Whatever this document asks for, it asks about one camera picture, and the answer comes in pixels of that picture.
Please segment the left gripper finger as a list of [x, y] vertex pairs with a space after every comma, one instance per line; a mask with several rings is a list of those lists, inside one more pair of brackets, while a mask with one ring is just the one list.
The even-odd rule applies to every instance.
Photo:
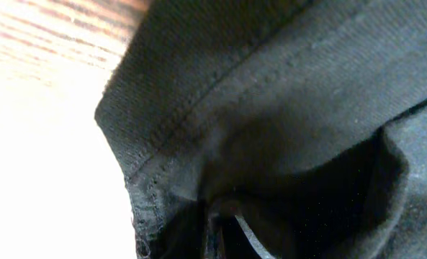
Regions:
[[255, 253], [260, 257], [260, 259], [275, 259], [275, 257], [259, 241], [253, 230], [243, 218], [243, 216], [235, 215], [235, 219], [238, 222], [243, 233], [245, 234], [249, 244], [251, 245]]

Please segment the black t-shirt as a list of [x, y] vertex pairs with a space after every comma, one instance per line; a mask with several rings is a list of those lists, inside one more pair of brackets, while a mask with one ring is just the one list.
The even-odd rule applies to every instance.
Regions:
[[95, 119], [139, 258], [427, 258], [427, 0], [155, 1]]

